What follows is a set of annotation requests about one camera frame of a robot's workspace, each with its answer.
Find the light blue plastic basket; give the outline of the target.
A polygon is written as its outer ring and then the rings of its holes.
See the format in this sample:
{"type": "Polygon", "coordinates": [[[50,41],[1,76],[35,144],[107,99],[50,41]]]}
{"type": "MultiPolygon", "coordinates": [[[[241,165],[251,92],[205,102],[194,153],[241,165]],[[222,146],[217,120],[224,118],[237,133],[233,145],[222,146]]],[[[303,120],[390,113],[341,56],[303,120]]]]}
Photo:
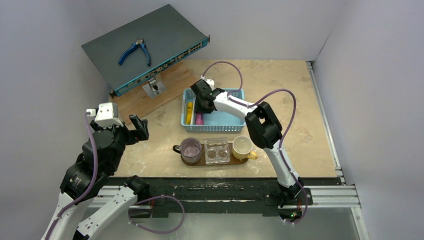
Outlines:
{"type": "Polygon", "coordinates": [[[187,132],[239,133],[246,125],[243,119],[223,111],[203,114],[203,124],[186,124],[187,106],[194,98],[195,94],[190,88],[183,91],[180,123],[187,132]]]}

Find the purple translucent cup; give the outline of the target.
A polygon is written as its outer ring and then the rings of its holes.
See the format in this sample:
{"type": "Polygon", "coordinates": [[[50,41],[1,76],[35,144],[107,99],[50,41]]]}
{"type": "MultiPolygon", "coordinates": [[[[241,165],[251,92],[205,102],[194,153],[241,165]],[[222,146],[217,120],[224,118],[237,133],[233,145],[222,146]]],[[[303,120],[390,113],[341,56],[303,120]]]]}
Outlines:
{"type": "Polygon", "coordinates": [[[172,150],[189,164],[195,164],[201,159],[202,145],[197,138],[184,139],[180,145],[174,145],[172,150]]]}

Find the clear glass toothbrush holder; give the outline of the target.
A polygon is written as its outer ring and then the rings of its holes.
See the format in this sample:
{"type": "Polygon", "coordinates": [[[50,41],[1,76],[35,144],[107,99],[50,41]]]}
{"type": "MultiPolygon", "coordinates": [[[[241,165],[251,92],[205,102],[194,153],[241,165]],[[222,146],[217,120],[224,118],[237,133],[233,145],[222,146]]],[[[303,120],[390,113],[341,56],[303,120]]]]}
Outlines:
{"type": "Polygon", "coordinates": [[[230,149],[227,137],[204,140],[205,164],[224,165],[230,162],[230,149]]]}

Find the yellow mug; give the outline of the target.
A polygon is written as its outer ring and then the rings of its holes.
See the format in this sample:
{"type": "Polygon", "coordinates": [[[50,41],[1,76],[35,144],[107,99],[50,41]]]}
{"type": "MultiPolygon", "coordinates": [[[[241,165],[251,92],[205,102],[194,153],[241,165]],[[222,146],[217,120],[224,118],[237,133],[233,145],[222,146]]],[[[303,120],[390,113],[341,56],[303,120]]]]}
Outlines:
{"type": "Polygon", "coordinates": [[[238,159],[257,160],[258,154],[253,151],[253,143],[247,136],[237,136],[232,142],[232,155],[238,159]]]}

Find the dark wooden oval tray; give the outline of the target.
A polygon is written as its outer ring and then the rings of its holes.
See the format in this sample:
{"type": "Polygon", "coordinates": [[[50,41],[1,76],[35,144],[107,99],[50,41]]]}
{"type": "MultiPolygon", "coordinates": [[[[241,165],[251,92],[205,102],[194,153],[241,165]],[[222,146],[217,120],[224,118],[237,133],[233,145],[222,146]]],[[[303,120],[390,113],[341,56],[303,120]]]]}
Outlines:
{"type": "Polygon", "coordinates": [[[244,159],[238,159],[233,155],[233,143],[230,142],[228,144],[228,148],[227,148],[227,157],[229,157],[229,161],[211,161],[211,160],[207,160],[206,157],[208,155],[205,155],[205,149],[204,149],[204,144],[201,144],[202,149],[201,149],[201,156],[200,159],[196,162],[189,162],[186,161],[182,155],[180,155],[181,161],[187,165],[187,166],[192,166],[192,167],[210,167],[210,166],[232,166],[232,165],[242,165],[245,164],[249,158],[244,158],[244,159]]]}

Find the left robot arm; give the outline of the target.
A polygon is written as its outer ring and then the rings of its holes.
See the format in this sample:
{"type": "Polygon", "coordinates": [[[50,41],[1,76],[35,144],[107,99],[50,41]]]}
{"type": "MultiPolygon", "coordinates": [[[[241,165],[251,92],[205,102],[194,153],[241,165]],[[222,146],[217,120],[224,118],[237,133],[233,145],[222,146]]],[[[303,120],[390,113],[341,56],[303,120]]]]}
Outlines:
{"type": "Polygon", "coordinates": [[[134,175],[112,200],[83,219],[101,188],[117,171],[126,146],[149,139],[148,121],[134,114],[129,118],[133,130],[114,115],[101,118],[101,113],[85,113],[89,139],[64,175],[55,212],[42,239],[94,240],[130,204],[148,201],[150,186],[134,175]]]}

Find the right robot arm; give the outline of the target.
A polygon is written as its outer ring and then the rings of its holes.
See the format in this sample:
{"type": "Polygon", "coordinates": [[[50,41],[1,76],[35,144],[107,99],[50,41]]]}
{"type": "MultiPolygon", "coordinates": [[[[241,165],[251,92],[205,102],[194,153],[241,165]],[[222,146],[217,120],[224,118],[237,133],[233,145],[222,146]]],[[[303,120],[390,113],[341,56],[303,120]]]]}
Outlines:
{"type": "Polygon", "coordinates": [[[292,204],[303,196],[303,203],[308,206],[308,193],[303,180],[295,171],[283,145],[288,129],[283,128],[270,104],[264,98],[251,103],[232,97],[221,88],[212,89],[203,79],[190,88],[202,113],[221,111],[245,121],[250,140],[264,150],[275,170],[281,205],[292,204]]]}

